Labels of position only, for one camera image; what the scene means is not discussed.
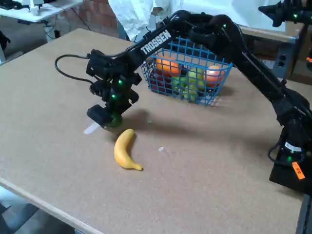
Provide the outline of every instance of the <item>basket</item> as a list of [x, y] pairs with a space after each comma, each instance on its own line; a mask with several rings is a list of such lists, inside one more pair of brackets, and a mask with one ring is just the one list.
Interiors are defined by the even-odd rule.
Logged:
[[176, 38], [151, 55], [141, 68], [153, 92], [209, 105], [219, 94], [232, 66], [202, 45]]

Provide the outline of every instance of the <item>white fabric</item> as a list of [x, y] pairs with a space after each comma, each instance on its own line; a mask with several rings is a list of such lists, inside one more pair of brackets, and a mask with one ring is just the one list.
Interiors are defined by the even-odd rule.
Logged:
[[284, 32], [285, 23], [274, 28], [272, 20], [258, 10], [259, 6], [277, 2], [279, 0], [109, 0], [112, 10], [131, 40], [149, 25], [154, 7], [163, 8], [161, 18], [170, 16], [177, 10], [205, 12], [210, 15], [225, 14], [243, 26]]

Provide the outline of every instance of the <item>banana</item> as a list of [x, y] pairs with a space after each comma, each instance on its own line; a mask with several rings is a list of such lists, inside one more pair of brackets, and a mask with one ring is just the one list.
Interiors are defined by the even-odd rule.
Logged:
[[134, 135], [133, 129], [125, 130], [120, 136], [118, 137], [115, 147], [114, 147], [114, 157], [116, 162], [123, 168], [133, 168], [138, 171], [141, 171], [143, 168], [141, 165], [136, 164], [130, 158], [127, 153], [127, 146]]

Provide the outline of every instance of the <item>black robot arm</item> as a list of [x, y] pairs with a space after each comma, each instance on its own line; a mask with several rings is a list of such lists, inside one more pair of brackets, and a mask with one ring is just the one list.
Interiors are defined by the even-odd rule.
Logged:
[[312, 4], [307, 1], [306, 6], [301, 0], [284, 0], [275, 5], [260, 6], [259, 11], [273, 20], [273, 27], [279, 27], [282, 22], [312, 23]]
[[[102, 127], [114, 126], [112, 122], [121, 118], [121, 114], [139, 98], [132, 90], [133, 84], [141, 82], [135, 70], [148, 56], [176, 37], [189, 38], [217, 56], [230, 60], [272, 103], [277, 120], [284, 127], [279, 141], [269, 152], [269, 158], [275, 165], [289, 169], [293, 162], [302, 163], [307, 158], [307, 152], [312, 150], [312, 112], [309, 102], [296, 91], [288, 89], [248, 50], [239, 26], [225, 15], [178, 11], [165, 19], [160, 28], [147, 33], [140, 42], [119, 54], [105, 55], [92, 50], [87, 56], [89, 63], [86, 73], [98, 81], [90, 86], [90, 91], [100, 96], [106, 104], [105, 108], [99, 105], [91, 107], [87, 115]], [[273, 159], [270, 154], [277, 146], [280, 146], [278, 155]]]

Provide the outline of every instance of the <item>orange label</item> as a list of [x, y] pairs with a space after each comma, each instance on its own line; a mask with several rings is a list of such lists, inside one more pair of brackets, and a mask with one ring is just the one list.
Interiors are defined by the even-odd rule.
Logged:
[[299, 166], [299, 164], [297, 162], [293, 162], [292, 163], [292, 167], [294, 169], [294, 171], [296, 172], [297, 176], [298, 176], [298, 179], [304, 179], [305, 176]]

